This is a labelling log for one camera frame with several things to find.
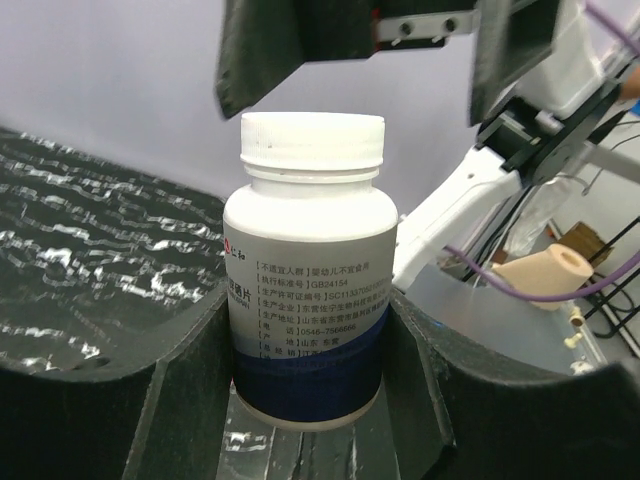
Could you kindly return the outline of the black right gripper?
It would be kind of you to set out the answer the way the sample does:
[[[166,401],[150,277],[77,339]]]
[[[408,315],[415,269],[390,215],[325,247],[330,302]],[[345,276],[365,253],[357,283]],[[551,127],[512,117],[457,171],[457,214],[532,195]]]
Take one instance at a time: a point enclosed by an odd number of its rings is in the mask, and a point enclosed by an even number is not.
[[[485,121],[501,92],[545,60],[559,0],[482,0],[476,10],[373,20],[371,1],[227,1],[215,93],[231,119],[303,64],[366,59],[378,50],[443,48],[477,27],[469,124]]]

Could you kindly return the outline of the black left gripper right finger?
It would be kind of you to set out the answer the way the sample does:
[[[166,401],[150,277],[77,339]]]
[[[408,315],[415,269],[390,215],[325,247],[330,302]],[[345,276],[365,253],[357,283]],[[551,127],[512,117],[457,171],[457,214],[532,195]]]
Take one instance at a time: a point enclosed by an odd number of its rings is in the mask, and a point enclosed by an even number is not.
[[[566,376],[496,353],[393,293],[384,384],[404,479],[635,479],[639,363]]]

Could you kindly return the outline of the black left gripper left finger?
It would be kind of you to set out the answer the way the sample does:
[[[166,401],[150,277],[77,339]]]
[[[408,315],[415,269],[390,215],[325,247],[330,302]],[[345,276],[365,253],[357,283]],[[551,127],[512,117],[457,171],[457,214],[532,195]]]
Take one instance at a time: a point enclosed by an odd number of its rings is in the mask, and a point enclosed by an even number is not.
[[[218,287],[77,370],[1,371],[4,479],[213,479],[231,382]]]

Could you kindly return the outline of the white pill bottle blue label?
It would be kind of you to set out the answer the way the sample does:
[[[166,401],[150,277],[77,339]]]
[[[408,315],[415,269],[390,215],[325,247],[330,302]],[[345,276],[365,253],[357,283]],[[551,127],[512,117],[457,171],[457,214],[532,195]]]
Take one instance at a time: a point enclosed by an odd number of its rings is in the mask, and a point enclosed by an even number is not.
[[[339,428],[379,393],[398,223],[373,183],[384,135],[371,115],[241,118],[250,181],[223,214],[233,382],[276,427]]]

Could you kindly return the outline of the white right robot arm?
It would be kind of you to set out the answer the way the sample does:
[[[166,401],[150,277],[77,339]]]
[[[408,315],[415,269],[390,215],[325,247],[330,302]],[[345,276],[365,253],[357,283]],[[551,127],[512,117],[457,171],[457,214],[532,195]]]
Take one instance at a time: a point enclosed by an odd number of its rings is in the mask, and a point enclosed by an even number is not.
[[[216,96],[241,120],[249,185],[226,203],[227,231],[267,248],[269,270],[327,273],[380,260],[398,290],[483,210],[551,180],[615,102],[586,22],[618,25],[586,1],[230,1]],[[258,112],[255,105],[311,62],[367,59],[380,51],[440,48],[476,37],[469,121],[475,144],[408,216],[372,184],[383,161],[378,116]]]

